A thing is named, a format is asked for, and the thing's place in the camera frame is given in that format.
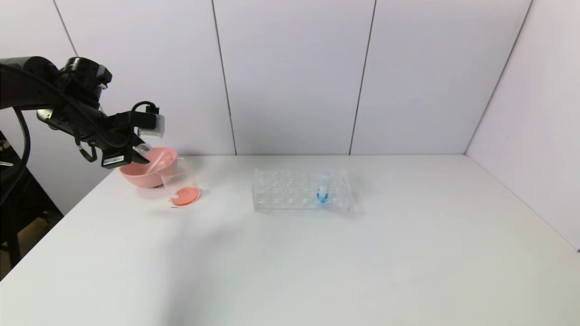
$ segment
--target label sticker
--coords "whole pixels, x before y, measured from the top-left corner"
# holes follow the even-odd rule
[[[103,161],[103,165],[109,165],[109,164],[121,162],[124,159],[125,159],[124,155],[113,157],[113,158],[108,158],[108,159]]]

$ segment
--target white wall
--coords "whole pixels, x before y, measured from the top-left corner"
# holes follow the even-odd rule
[[[463,154],[530,0],[378,0],[352,154]]]
[[[58,66],[74,51],[52,1],[3,0],[0,9],[0,57],[42,56]],[[56,206],[67,213],[110,172],[98,162],[88,163],[71,136],[53,131],[24,113],[31,137],[28,169]],[[0,111],[0,130],[21,155],[24,136],[14,111]]]
[[[580,248],[580,1],[534,0],[467,154]]]
[[[113,74],[108,115],[142,100],[161,108],[181,154],[234,154],[211,0],[57,0],[79,56]]]
[[[374,0],[215,0],[239,154],[348,154]]]

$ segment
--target red liquid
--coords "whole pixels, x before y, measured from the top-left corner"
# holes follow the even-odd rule
[[[178,206],[191,204],[200,197],[200,194],[201,191],[197,188],[183,188],[177,191],[178,198],[171,198],[171,202]]]

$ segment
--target table surface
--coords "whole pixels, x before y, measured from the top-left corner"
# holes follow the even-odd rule
[[[0,282],[9,325],[580,325],[580,254],[460,155],[195,157],[114,171]],[[355,216],[253,211],[253,172],[346,169]]]

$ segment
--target measuring cup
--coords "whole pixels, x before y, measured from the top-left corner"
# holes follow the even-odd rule
[[[174,205],[183,206],[195,202],[201,194],[193,174],[193,162],[178,157],[170,166],[157,171],[165,190]]]

